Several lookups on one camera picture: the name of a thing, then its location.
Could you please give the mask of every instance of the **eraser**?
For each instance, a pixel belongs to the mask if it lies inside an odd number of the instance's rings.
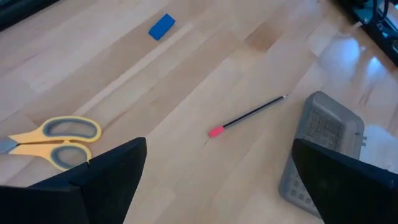
[[[149,35],[151,35],[155,40],[160,40],[167,31],[174,25],[175,20],[166,13],[157,23],[150,28]]]
[[[209,131],[208,135],[209,135],[209,137],[214,138],[214,137],[218,136],[219,134],[223,133],[224,130],[225,130],[225,128],[222,126],[213,128],[211,131]]]

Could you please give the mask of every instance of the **black triangular shape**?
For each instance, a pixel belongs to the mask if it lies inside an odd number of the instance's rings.
[[[1,223],[122,224],[146,152],[137,138],[30,187],[0,186]]]
[[[325,224],[398,223],[398,175],[304,139],[292,158]]]

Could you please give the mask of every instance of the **blue eraser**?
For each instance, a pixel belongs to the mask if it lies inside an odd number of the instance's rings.
[[[175,20],[166,13],[157,23],[150,28],[149,35],[151,35],[155,40],[160,40],[167,31],[174,25]]]

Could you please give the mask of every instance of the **gray calculator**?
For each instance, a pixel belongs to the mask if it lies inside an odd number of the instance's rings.
[[[304,104],[295,139],[306,139],[325,148],[359,159],[363,143],[364,123],[352,111],[322,91],[311,94]],[[292,157],[287,159],[279,184],[279,193],[286,201],[320,218]]]

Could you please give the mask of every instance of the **black object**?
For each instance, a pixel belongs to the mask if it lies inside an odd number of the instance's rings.
[[[146,153],[136,138],[30,187],[0,186],[0,222],[122,224]]]
[[[304,139],[292,157],[325,224],[398,223],[398,175]]]
[[[59,0],[0,0],[0,31]]]
[[[387,17],[389,3],[385,0],[384,10],[379,9],[382,0],[335,0],[355,22],[362,22],[362,29],[380,49],[398,66],[398,30]]]

